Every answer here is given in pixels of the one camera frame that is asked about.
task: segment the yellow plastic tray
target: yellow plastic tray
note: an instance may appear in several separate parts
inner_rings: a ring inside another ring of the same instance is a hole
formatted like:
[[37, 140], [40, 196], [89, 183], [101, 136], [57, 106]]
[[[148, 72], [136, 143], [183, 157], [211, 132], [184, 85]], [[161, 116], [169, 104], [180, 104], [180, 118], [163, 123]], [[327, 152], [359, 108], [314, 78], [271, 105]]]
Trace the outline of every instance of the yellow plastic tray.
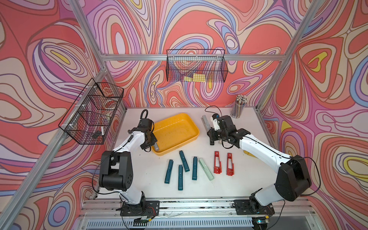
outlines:
[[196, 140], [199, 129], [188, 114], [180, 113], [155, 123], [153, 133], [159, 150], [152, 150], [156, 155], [162, 156]]

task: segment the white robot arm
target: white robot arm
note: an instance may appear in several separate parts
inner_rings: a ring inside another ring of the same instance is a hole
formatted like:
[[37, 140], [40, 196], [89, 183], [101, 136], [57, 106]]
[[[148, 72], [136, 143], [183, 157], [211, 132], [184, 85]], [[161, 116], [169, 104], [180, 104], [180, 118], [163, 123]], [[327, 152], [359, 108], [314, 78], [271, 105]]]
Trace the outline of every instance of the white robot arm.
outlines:
[[[154, 146], [158, 150], [157, 139], [153, 134], [155, 125], [147, 115], [148, 111], [143, 110], [138, 126], [128, 130], [129, 136], [121, 145], [112, 151], [105, 151], [101, 156], [100, 187], [118, 192], [120, 198], [124, 200], [126, 210], [133, 210], [137, 214], [145, 212], [146, 201], [144, 193], [132, 186], [133, 167], [130, 153], [139, 147], [146, 150]], [[119, 163], [119, 169], [111, 167], [116, 163]]]
[[242, 128], [237, 130], [230, 116], [220, 117], [214, 113], [212, 115], [214, 128], [209, 126], [205, 116], [202, 117], [202, 121], [210, 137], [211, 145], [214, 145], [216, 140], [233, 144], [237, 148], [252, 153], [277, 173], [274, 184], [261, 188], [250, 196], [250, 206], [254, 213], [258, 213], [272, 202], [282, 199], [294, 201], [311, 186], [303, 157], [299, 155], [293, 157], [280, 152], [258, 140], [249, 131]]

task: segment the psychedelic wall pattern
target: psychedelic wall pattern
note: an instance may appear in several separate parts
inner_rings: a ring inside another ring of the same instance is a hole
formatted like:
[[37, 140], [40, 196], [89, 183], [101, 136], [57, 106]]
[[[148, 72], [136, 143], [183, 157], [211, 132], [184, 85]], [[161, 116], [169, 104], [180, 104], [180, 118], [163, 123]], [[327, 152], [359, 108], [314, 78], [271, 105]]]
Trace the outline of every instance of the psychedelic wall pattern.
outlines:
[[[66, 2], [44, 3], [0, 1], [0, 210], [57, 132], [64, 113], [99, 71]], [[73, 222], [73, 216], [57, 217], [64, 210], [80, 210], [80, 202], [91, 193], [91, 168], [109, 147], [120, 117], [115, 117], [106, 146], [65, 141], [15, 229]]]
[[108, 64], [127, 107], [227, 106], [237, 94], [255, 106], [278, 61], [236, 61], [225, 82], [168, 82], [166, 61], [137, 61], [125, 69], [118, 61]]
[[[88, 1], [82, 3], [101, 52], [166, 54], [224, 48], [227, 54], [283, 54], [309, 1]], [[165, 61], [106, 63], [127, 107], [227, 106], [236, 94], [255, 106], [277, 62], [229, 61], [225, 83], [165, 80]]]
[[280, 151], [317, 162], [326, 229], [368, 229], [367, 35], [367, 1], [325, 1], [262, 109]]

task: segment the wire mesh basket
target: wire mesh basket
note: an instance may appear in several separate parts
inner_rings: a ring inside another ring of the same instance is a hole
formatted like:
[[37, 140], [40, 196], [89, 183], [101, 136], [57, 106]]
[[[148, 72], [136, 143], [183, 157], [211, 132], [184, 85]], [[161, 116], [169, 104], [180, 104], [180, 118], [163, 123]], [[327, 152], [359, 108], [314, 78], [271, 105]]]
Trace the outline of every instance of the wire mesh basket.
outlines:
[[166, 79], [181, 82], [225, 82], [228, 73], [224, 49], [169, 49]]
[[90, 90], [82, 92], [87, 93], [83, 102], [71, 119], [61, 125], [73, 106], [69, 108], [59, 127], [78, 144], [102, 145], [123, 99], [124, 89], [108, 82], [94, 82]]

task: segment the ventilation grille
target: ventilation grille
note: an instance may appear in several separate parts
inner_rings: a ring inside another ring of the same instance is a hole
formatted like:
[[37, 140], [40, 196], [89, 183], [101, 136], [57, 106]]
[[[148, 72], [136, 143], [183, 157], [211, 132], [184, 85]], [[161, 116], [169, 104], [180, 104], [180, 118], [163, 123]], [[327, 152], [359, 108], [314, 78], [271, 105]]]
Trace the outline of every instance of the ventilation grille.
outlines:
[[[133, 219], [124, 219], [130, 229], [164, 227], [253, 227], [251, 217], [222, 218], [157, 218], [147, 224], [133, 225]], [[87, 229], [121, 229], [125, 227], [119, 219], [89, 220]]]

